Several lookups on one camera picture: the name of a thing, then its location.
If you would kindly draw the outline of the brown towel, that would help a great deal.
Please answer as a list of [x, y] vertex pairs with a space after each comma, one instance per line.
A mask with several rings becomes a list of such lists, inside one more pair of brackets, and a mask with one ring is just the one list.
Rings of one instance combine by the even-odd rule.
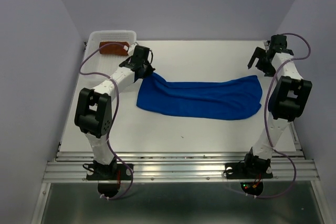
[[128, 55], [128, 51], [125, 51], [123, 46], [130, 47], [130, 44], [126, 41], [102, 41], [99, 44], [99, 52], [101, 55], [125, 57]]

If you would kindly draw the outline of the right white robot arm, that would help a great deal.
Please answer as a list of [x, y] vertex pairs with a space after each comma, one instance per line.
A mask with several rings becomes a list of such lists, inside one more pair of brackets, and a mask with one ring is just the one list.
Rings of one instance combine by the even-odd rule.
[[312, 89], [312, 82], [297, 70], [298, 58], [288, 48], [289, 35], [273, 35], [268, 48], [257, 47], [247, 65], [248, 68], [256, 66], [271, 78], [264, 105], [265, 128], [241, 165], [248, 177], [268, 172], [278, 140], [289, 124], [302, 115]]

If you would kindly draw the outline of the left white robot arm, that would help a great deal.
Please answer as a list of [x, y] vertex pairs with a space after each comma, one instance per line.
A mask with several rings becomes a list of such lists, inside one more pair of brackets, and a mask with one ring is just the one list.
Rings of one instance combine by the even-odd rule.
[[88, 139], [93, 162], [106, 179], [113, 178], [117, 172], [117, 158], [110, 150], [108, 138], [119, 109], [120, 93], [154, 72], [149, 60], [152, 55], [150, 48], [136, 45], [133, 54], [118, 64], [114, 73], [92, 73], [105, 77], [102, 83], [79, 92], [74, 123]]

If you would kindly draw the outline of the blue towel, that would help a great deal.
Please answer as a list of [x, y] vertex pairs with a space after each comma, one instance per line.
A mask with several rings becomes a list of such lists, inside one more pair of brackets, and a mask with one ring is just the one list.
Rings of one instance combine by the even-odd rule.
[[226, 82], [168, 82], [157, 73], [142, 81], [138, 108], [168, 116], [243, 120], [261, 108], [257, 76]]

